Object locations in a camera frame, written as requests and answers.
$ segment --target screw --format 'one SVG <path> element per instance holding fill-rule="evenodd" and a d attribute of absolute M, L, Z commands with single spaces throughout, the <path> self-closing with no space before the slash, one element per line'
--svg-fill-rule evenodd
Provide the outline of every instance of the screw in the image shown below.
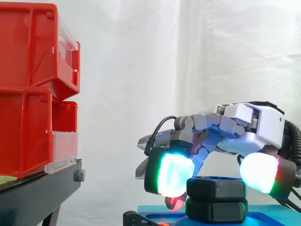
<path fill-rule="evenodd" d="M 73 181 L 84 182 L 86 178 L 86 171 L 84 169 L 76 169 L 73 174 Z"/>
<path fill-rule="evenodd" d="M 136 226 L 137 225 L 137 221 L 136 220 L 131 220 L 130 224 L 131 224 L 131 226 Z"/>

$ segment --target glowing fingertip sensor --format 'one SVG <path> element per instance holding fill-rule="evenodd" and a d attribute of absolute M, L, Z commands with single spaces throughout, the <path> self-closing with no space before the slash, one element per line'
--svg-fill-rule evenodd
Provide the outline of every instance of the glowing fingertip sensor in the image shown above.
<path fill-rule="evenodd" d="M 294 183 L 296 164 L 280 156 L 252 153 L 241 162 L 240 175 L 253 189 L 286 200 Z"/>

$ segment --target white backdrop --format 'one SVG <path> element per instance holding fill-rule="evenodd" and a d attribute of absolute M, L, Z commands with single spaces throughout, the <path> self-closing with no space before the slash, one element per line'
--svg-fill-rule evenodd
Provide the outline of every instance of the white backdrop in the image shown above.
<path fill-rule="evenodd" d="M 120 226 L 123 212 L 164 204 L 144 192 L 135 168 L 145 158 L 138 139 L 165 116 L 268 100 L 301 126 L 299 0 L 51 2 L 81 43 L 81 93 L 72 99 L 87 172 L 58 226 Z M 236 157 L 213 153 L 201 174 L 239 177 Z M 250 188 L 248 201 L 276 203 Z"/>

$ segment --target stacked storage bins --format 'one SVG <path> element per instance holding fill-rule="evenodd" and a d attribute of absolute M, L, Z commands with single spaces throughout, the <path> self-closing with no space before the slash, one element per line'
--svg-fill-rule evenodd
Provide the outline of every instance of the stacked storage bins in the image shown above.
<path fill-rule="evenodd" d="M 55 5 L 0 2 L 0 177 L 76 163 L 79 51 Z"/>

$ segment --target blue platform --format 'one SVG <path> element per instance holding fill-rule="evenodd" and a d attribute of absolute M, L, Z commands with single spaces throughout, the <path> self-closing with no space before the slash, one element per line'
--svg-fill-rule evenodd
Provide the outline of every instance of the blue platform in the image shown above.
<path fill-rule="evenodd" d="M 249 205 L 242 224 L 206 224 L 189 219 L 185 208 L 170 212 L 166 206 L 138 206 L 138 213 L 170 226 L 301 226 L 301 214 L 281 205 Z"/>

